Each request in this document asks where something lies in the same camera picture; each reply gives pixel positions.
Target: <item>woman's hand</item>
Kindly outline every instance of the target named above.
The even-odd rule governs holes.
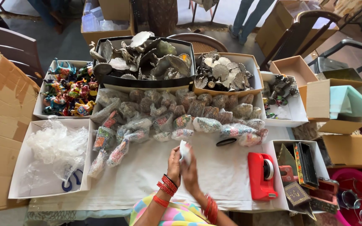
[[[198,172],[196,171],[196,158],[194,155],[194,150],[191,148],[189,150],[189,153],[191,154],[191,164],[188,166],[185,161],[183,161],[182,164],[182,178],[184,181],[185,188],[187,191],[195,197],[200,193],[200,188],[198,184]]]
[[[181,184],[180,158],[180,146],[173,148],[168,158],[167,176],[170,177],[177,187]]]

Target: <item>red tape dispenser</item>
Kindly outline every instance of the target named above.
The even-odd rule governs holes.
[[[269,201],[278,196],[273,188],[273,160],[268,154],[248,153],[252,200]]]

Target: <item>brown box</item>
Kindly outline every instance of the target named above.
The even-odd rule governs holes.
[[[83,32],[83,27],[82,24],[80,24],[80,32],[83,35],[83,38],[86,40],[86,43],[89,45],[92,41],[97,44],[99,39],[103,39],[103,38],[111,38],[111,37],[120,37],[120,36],[132,36],[135,35],[135,30],[133,29],[133,13],[129,13],[132,10],[132,6],[131,3],[128,3],[128,7],[126,9],[122,9],[122,10],[128,10],[128,17],[126,17],[125,19],[120,19],[120,20],[129,20],[129,27],[127,30],[117,30],[117,31],[93,31],[93,32]]]
[[[362,135],[322,136],[333,168],[362,168]]]
[[[269,55],[270,51],[276,46],[277,42],[282,37],[286,29],[291,27],[293,17],[287,11],[286,6],[289,4],[296,4],[297,0],[280,0],[276,3],[270,15],[266,18],[263,26],[258,31],[255,41],[258,43],[265,57]],[[331,37],[339,28],[336,26],[333,29],[328,29],[322,34],[318,40],[305,51],[302,56],[308,56],[312,51],[318,48],[326,39]],[[299,51],[308,41],[315,36],[318,29],[312,29],[308,36],[304,39],[303,43],[297,51]]]
[[[220,94],[224,94],[227,96],[238,94],[238,97],[246,96],[249,93],[252,93],[254,95],[257,95],[264,89],[264,82],[262,80],[261,72],[259,71],[259,66],[255,60],[255,57],[253,55],[247,55],[247,54],[233,54],[233,53],[219,53],[222,57],[226,57],[231,62],[235,63],[242,63],[245,65],[245,68],[249,70],[254,75],[254,78],[250,79],[251,87],[254,88],[254,90],[248,90],[248,91],[240,91],[240,92],[221,92],[221,91],[213,91],[213,90],[207,90],[207,89],[199,89],[195,86],[192,88],[192,91],[198,96],[204,93],[209,93],[212,96],[217,96]],[[195,54],[195,59],[197,59],[201,54]]]
[[[126,21],[133,14],[129,0],[98,0],[98,2],[105,20]]]
[[[333,134],[351,134],[362,127],[362,117],[344,117],[344,120],[329,119],[330,87],[351,85],[362,94],[362,82],[327,79],[318,82],[309,82],[307,85],[307,117],[316,121],[327,122],[318,131]]]
[[[271,62],[269,69],[275,74],[294,76],[306,110],[307,83],[316,82],[318,79],[305,63],[304,59],[301,56],[294,56],[275,60]]]
[[[8,200],[13,169],[40,88],[0,53],[0,210],[28,205]]]

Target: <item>white cloth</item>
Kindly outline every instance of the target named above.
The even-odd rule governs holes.
[[[285,127],[267,128],[269,134],[265,143],[290,140]],[[274,209],[272,202],[251,199],[247,156],[248,152],[262,152],[262,146],[248,148],[234,142],[216,147],[218,141],[219,134],[196,132],[193,136],[201,190],[209,193],[220,209]],[[167,172],[170,151],[179,143],[150,139],[142,144],[130,144],[121,164],[106,168],[103,177],[92,182],[90,191],[32,199],[29,211],[131,209],[140,199],[158,190],[156,184]],[[175,200],[196,204],[182,183],[173,197]]]

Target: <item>jeans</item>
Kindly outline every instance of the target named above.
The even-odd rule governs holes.
[[[241,0],[240,8],[238,9],[237,16],[234,20],[233,34],[239,36],[240,44],[244,44],[247,41],[248,35],[252,32],[263,14],[265,14],[265,12],[274,2],[274,0],[259,0],[257,7],[251,13],[251,15],[249,15],[248,20],[243,27],[244,20],[247,17],[248,10],[251,7],[253,1],[254,0]]]
[[[42,0],[27,0],[30,5],[40,14],[44,22],[49,26],[55,27],[58,23],[57,20],[50,14],[50,9]],[[51,0],[52,11],[59,11],[63,7],[63,0]]]

